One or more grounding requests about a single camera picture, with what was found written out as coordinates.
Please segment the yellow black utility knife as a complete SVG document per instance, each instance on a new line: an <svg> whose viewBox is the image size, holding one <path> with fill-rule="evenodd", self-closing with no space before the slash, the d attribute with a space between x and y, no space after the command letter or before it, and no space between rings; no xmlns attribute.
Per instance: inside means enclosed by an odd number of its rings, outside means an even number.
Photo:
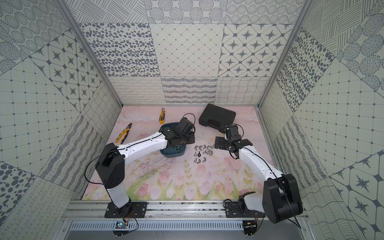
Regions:
<svg viewBox="0 0 384 240"><path fill-rule="evenodd" d="M159 117L159 122L160 122L161 125L165 122L165 108L161 109L161 114L160 114L160 117Z"/></svg>

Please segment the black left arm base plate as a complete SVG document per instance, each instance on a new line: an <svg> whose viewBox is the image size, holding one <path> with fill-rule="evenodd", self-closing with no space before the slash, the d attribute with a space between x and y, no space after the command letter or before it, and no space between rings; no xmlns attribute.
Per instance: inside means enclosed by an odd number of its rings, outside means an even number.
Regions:
<svg viewBox="0 0 384 240"><path fill-rule="evenodd" d="M148 202L132 202L125 204L123 207L118 208L113 202L110 202L105 212L106 219L115 218L144 218L147 211Z"/></svg>

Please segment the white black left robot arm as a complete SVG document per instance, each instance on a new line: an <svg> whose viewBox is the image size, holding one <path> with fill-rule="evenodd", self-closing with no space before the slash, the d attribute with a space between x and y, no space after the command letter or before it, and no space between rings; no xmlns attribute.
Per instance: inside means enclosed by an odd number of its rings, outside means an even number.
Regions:
<svg viewBox="0 0 384 240"><path fill-rule="evenodd" d="M118 211L129 210L131 199L125 186L125 166L152 152L195 142L195 124L186 117L172 127L160 128L158 132L133 143L119 145L111 143L95 158L95 169L105 187L112 206Z"/></svg>

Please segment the yellow black pliers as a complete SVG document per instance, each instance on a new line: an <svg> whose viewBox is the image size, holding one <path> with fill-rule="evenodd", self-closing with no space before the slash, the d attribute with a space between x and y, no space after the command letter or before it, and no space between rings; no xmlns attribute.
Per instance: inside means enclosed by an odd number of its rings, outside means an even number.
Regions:
<svg viewBox="0 0 384 240"><path fill-rule="evenodd" d="M120 144L122 145L125 139L127 138L129 131L131 130L132 123L129 123L125 129L119 134L117 139L115 140L115 144Z"/></svg>

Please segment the aluminium mounting rail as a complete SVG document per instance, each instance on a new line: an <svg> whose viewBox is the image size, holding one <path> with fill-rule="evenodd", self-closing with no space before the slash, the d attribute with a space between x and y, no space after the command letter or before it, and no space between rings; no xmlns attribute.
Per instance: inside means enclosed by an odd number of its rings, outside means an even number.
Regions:
<svg viewBox="0 0 384 240"><path fill-rule="evenodd" d="M109 201L70 201L62 220L105 219ZM143 220L225 220L222 201L147 201Z"/></svg>

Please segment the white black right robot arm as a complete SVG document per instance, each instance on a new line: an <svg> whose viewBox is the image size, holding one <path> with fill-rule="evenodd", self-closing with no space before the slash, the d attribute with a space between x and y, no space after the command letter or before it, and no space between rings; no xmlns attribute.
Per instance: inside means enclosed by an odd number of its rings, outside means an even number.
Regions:
<svg viewBox="0 0 384 240"><path fill-rule="evenodd" d="M225 136L216 137L215 148L226 150L234 160L244 162L263 182L263 193L240 194L236 202L224 200L226 217L257 219L263 214L274 224L288 220L300 228L297 216L304 209L296 178L282 173L261 157L249 140L242 139L238 129L236 124L225 126Z"/></svg>

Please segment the black plastic tool case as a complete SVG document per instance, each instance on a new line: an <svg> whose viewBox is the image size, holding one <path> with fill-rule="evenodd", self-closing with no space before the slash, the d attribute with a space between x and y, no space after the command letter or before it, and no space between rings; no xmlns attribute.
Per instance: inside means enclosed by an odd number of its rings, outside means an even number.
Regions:
<svg viewBox="0 0 384 240"><path fill-rule="evenodd" d="M232 124L235 118L236 113L234 111L208 104L199 117L199 124L224 133L225 127Z"/></svg>

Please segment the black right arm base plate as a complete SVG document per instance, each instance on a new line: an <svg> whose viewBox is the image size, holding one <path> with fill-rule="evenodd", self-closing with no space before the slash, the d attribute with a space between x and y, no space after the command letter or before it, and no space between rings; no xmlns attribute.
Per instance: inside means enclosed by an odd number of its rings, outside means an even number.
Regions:
<svg viewBox="0 0 384 240"><path fill-rule="evenodd" d="M258 211L248 210L242 202L234 202L231 200L224 200L223 207L226 212L227 218L255 218L265 217L264 213Z"/></svg>

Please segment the teal plastic storage box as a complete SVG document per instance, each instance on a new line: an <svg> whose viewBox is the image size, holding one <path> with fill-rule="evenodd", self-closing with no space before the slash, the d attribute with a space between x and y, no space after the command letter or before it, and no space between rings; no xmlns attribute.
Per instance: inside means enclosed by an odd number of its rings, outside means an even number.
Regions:
<svg viewBox="0 0 384 240"><path fill-rule="evenodd" d="M164 128L173 128L177 125L178 123L175 122L175 123L168 123L168 124L163 124L161 127L160 127L160 130L164 129ZM175 158L175 157L180 157L182 156L185 151L186 151L186 148L187 146L185 144L183 145L177 145L177 146L170 146L170 147L167 147L165 149L162 149L160 150L160 153L166 157L166 158Z"/></svg>

